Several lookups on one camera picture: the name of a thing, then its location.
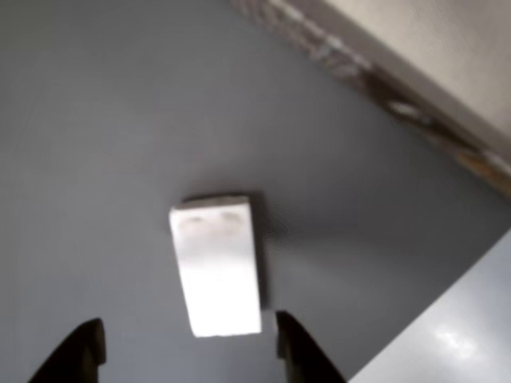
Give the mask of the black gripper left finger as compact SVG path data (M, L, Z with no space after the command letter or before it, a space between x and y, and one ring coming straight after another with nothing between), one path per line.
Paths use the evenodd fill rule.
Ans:
M93 318L75 328L29 382L98 382L98 369L105 363L104 324L100 318Z

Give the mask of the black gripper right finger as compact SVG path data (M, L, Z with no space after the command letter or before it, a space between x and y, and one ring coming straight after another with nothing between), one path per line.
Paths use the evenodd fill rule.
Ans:
M287 382L346 382L295 317L287 311L276 311L275 324L276 353L283 361Z

